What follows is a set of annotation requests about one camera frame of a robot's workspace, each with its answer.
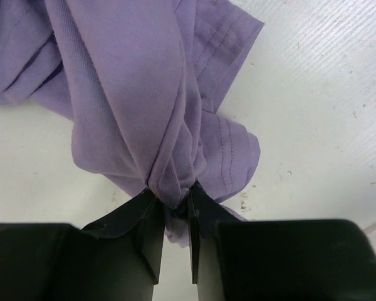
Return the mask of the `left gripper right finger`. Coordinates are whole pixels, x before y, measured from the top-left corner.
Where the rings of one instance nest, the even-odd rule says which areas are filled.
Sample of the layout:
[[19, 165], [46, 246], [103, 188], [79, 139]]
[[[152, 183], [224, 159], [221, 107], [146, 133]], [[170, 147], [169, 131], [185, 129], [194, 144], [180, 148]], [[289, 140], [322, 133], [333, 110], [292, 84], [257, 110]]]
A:
[[351, 221], [242, 221], [199, 184], [187, 217], [200, 300], [376, 300], [376, 254]]

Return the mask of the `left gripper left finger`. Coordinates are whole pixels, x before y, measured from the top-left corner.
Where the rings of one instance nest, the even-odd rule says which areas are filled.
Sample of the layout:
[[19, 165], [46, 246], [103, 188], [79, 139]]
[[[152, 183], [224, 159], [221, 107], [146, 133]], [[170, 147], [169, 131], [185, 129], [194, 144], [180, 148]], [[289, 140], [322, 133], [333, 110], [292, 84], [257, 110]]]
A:
[[148, 190], [82, 229], [0, 223], [0, 300], [151, 300], [163, 239]]

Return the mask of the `lavender t-shirt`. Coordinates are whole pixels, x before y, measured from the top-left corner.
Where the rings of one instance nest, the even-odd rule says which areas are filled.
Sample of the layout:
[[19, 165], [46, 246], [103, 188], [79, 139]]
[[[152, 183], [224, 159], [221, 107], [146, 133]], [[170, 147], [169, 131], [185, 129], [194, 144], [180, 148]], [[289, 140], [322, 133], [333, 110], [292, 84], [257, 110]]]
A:
[[0, 106], [72, 120], [74, 163], [150, 189], [187, 246], [193, 184], [221, 203], [257, 168], [257, 137], [217, 111], [263, 26], [230, 1], [0, 1]]

